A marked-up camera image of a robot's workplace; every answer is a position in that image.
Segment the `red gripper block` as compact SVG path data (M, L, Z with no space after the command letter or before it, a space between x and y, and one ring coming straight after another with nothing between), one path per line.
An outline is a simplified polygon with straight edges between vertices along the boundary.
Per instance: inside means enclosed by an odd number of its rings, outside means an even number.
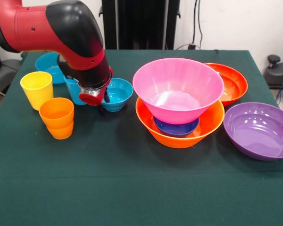
M99 106L104 100L106 103L110 102L109 94L108 94L108 85L112 80L112 76L114 74L113 69L109 66L109 78L105 85L98 89L91 88L83 88L79 84L80 93L79 98L90 106Z

